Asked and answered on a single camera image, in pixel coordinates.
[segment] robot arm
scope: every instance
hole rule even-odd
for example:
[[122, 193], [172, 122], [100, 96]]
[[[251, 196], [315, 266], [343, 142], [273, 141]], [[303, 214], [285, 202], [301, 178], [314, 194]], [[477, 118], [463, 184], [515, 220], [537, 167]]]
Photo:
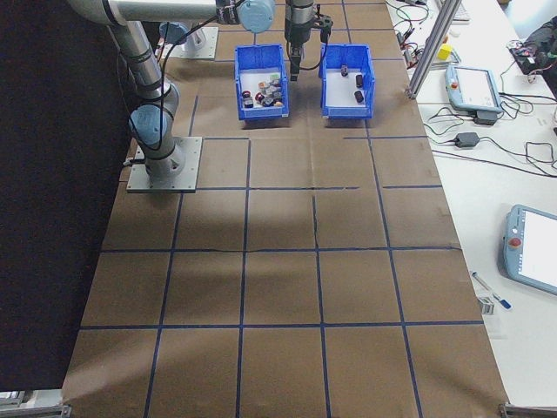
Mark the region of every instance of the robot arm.
[[[183, 139], [172, 136], [172, 122], [178, 108], [176, 86], [164, 81], [140, 21], [216, 21], [240, 24], [259, 33], [269, 29], [274, 16], [274, 0], [67, 0], [81, 16], [105, 24], [117, 43], [135, 79], [137, 95], [143, 99], [130, 116], [130, 125], [143, 151], [149, 185], [141, 188], [179, 192], [174, 179], [185, 167]], [[298, 77], [303, 44], [312, 29], [321, 29], [321, 41], [328, 42], [331, 18], [319, 13], [313, 0], [287, 0], [285, 38], [290, 46], [291, 79]], [[191, 29], [180, 40], [193, 33]]]
[[205, 20], [216, 14], [224, 22], [232, 0], [67, 0], [78, 14], [98, 24], [126, 25], [131, 21]]
[[286, 0], [285, 39], [290, 59], [291, 81], [298, 80], [300, 70], [315, 70], [321, 64], [319, 60], [312, 68], [301, 66], [304, 44], [309, 41], [312, 29], [321, 31], [321, 43], [327, 45], [331, 28], [331, 18], [322, 15], [319, 5], [315, 7], [313, 0]]

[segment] pen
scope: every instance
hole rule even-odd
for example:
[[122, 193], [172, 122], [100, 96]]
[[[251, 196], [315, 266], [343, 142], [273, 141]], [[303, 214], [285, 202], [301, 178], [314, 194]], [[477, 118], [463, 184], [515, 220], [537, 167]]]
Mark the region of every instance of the pen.
[[471, 272], [472, 277], [474, 277], [478, 283], [480, 283], [487, 291], [491, 292], [491, 295], [497, 300], [505, 309], [510, 309], [512, 306], [506, 300], [501, 298], [479, 275], [478, 272]]

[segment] blue bin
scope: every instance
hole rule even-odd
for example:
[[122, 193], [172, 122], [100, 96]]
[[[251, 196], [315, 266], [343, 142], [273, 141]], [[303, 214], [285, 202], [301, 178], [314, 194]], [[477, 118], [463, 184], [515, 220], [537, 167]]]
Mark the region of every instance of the blue bin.
[[[338, 69], [342, 65], [347, 65], [351, 74], [361, 74], [364, 78], [364, 86], [356, 88], [355, 81], [350, 84], [349, 94], [352, 95], [356, 90], [362, 91], [364, 95], [364, 105], [357, 104], [353, 99], [352, 105], [331, 106], [326, 103], [327, 93], [327, 70]], [[375, 93], [375, 74], [373, 73], [372, 54], [369, 46], [365, 44], [329, 44], [325, 58], [319, 67], [319, 76], [322, 79], [321, 90], [321, 114], [324, 118], [343, 118], [343, 119], [369, 119], [373, 116], [373, 100]]]
[[[236, 79], [236, 100], [238, 104], [238, 118], [240, 120], [287, 118], [288, 106], [288, 77], [286, 75], [285, 61], [283, 59], [282, 45], [240, 45], [235, 50], [234, 77]], [[277, 72], [280, 73], [282, 87], [282, 106], [280, 107], [254, 107], [247, 109], [242, 103], [242, 91], [249, 90], [255, 97], [253, 88], [242, 86], [241, 75], [244, 72]]]

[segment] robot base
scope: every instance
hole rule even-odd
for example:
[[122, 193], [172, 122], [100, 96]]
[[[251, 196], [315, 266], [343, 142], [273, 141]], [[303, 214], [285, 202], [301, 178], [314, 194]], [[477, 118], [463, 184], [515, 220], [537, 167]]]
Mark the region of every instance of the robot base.
[[[205, 45], [198, 50], [188, 48], [187, 44], [179, 45], [172, 51], [171, 57], [184, 59], [215, 59], [217, 54], [218, 28], [205, 27], [202, 29], [205, 34]], [[163, 58], [170, 50], [172, 45], [166, 45], [163, 50]]]
[[[151, 178], [145, 170], [144, 164], [134, 164], [131, 167], [130, 179], [126, 188], [129, 193], [180, 193], [195, 192], [198, 185], [199, 159], [201, 158], [201, 137], [175, 137], [176, 146], [182, 148], [185, 155], [185, 166], [181, 173], [171, 179], [164, 186], [153, 185]], [[135, 159], [144, 158], [140, 148], [136, 152]]]

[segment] white desk surface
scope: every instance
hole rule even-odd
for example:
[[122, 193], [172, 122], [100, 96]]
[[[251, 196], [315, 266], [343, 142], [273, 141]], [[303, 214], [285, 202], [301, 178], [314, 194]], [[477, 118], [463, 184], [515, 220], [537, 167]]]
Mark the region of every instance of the white desk surface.
[[[429, 0], [428, 3], [432, 16], [410, 39], [419, 44], [424, 43], [438, 14], [436, 2]], [[391, 0], [391, 4], [402, 3]], [[453, 25], [449, 43], [459, 53], [463, 64], [492, 70], [501, 91], [499, 75], [513, 62], [505, 45], [517, 38], [516, 33], [495, 0], [463, 0], [463, 4], [472, 20], [468, 25]], [[404, 10], [413, 17], [424, 16], [421, 10]], [[389, 8], [389, 12], [395, 23], [400, 20], [395, 10]], [[399, 27], [405, 30], [404, 24]], [[444, 70], [431, 71], [418, 95], [425, 122], [442, 105], [448, 104], [444, 76]], [[542, 77], [529, 84], [516, 65], [504, 78], [506, 92], [553, 96]], [[557, 148], [557, 136], [553, 131], [555, 105], [546, 100], [531, 101], [546, 104], [536, 105], [532, 114], [519, 115], [516, 120], [504, 117], [494, 126], [465, 122], [440, 137], [429, 130], [427, 133], [441, 141], [454, 138], [459, 131], [474, 131], [517, 152], [524, 151], [526, 141], [549, 142]], [[434, 124], [437, 131], [449, 125], [450, 122]], [[464, 151], [435, 144], [432, 149], [535, 171], [489, 142], [482, 141], [474, 149]], [[509, 401], [517, 406], [555, 407], [557, 296], [506, 279], [498, 270], [497, 259], [505, 217], [513, 205], [557, 213], [557, 179], [439, 155], [435, 155], [435, 161], [468, 267], [477, 271], [513, 305], [511, 311], [498, 305], [493, 317], [485, 317]]]

